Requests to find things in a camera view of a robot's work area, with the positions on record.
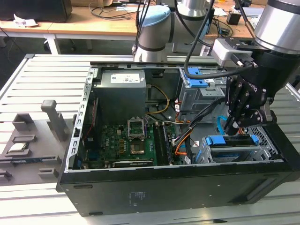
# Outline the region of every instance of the aluminum workbench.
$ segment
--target aluminum workbench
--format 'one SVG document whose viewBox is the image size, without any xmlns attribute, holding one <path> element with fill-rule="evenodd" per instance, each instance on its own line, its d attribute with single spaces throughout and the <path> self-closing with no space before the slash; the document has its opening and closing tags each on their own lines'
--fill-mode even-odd
<svg viewBox="0 0 300 225">
<path fill-rule="evenodd" d="M 43 100 L 55 99 L 64 118 L 77 113 L 90 61 L 129 61 L 131 56 L 35 55 L 24 59 L 0 92 L 0 151 L 3 151 L 17 113 L 29 112 L 34 120 L 47 119 Z M 184 57 L 169 57 L 183 61 Z M 213 60 L 210 57 L 201 60 Z M 300 95 L 287 85 L 271 108 L 278 124 L 300 151 Z M 230 225 L 300 224 L 300 182 L 285 183 L 259 202 L 203 209 L 81 217 L 56 183 L 0 187 L 0 224 L 80 225 L 197 225 L 227 221 Z"/>
</svg>

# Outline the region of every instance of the wooden table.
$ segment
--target wooden table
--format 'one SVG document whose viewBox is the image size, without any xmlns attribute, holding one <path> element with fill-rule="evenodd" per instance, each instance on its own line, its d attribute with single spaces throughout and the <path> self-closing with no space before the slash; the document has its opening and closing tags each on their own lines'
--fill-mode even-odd
<svg viewBox="0 0 300 225">
<path fill-rule="evenodd" d="M 222 8 L 228 12 L 232 5 L 234 5 L 234 1 L 227 0 L 224 3 L 214 4 L 214 7 Z M 252 5 L 252 7 L 260 8 L 262 6 Z M 103 16 L 114 16 L 123 13 L 112 11 L 104 13 Z M 133 19 L 110 21 L 93 16 L 88 7 L 73 7 L 72 14 L 66 23 L 38 22 L 39 26 L 37 27 L 19 28 L 13 22 L 0 21 L 0 27 L 11 37 L 46 38 L 51 53 L 60 54 L 57 43 L 58 38 L 86 39 L 88 40 L 88 49 L 91 49 L 91 39 L 134 40 L 136 35 L 135 14 L 131 16 Z M 226 16 L 218 17 L 222 22 L 226 22 L 226 18 Z M 251 37 L 242 18 L 237 26 L 231 25 L 231 27 L 234 31 L 233 37 Z M 5 36 L 5 34 L 0 31 L 0 36 Z M 212 25 L 206 38 L 214 40 L 217 36 L 217 28 Z"/>
</svg>

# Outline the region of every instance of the motherboard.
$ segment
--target motherboard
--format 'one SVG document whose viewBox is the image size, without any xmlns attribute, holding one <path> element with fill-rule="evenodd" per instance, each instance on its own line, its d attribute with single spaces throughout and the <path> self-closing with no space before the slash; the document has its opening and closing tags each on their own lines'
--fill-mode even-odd
<svg viewBox="0 0 300 225">
<path fill-rule="evenodd" d="M 86 150 L 83 166 L 103 169 L 178 164 L 171 145 L 175 136 L 175 128 L 169 124 L 144 125 L 131 121 L 103 125 L 99 148 Z"/>
</svg>

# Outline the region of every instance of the floor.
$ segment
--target floor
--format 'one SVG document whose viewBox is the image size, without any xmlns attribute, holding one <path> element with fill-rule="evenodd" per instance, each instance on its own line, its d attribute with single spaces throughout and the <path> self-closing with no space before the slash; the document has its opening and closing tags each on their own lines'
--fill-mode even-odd
<svg viewBox="0 0 300 225">
<path fill-rule="evenodd" d="M 8 37 L 4 39 L 6 47 L 0 48 L 0 89 L 12 75 L 19 63 L 24 58 L 24 53 L 50 54 L 44 50 L 44 39 L 12 37 L 21 50 Z M 87 50 L 85 40 L 73 40 L 76 51 L 71 51 L 71 42 L 68 39 L 59 40 L 61 54 L 103 54 L 103 55 L 131 55 L 133 41 L 92 40 L 93 49 Z M 177 53 L 172 52 L 172 44 L 167 44 L 167 55 L 186 55 L 190 45 L 178 44 Z M 194 55 L 200 54 L 201 46 L 198 45 Z"/>
</svg>

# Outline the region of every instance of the power supply label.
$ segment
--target power supply label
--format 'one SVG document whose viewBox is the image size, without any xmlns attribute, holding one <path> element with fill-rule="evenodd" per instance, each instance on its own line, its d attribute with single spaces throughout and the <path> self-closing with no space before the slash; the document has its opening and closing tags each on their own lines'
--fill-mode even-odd
<svg viewBox="0 0 300 225">
<path fill-rule="evenodd" d="M 112 74 L 111 83 L 139 83 L 139 74 Z"/>
</svg>

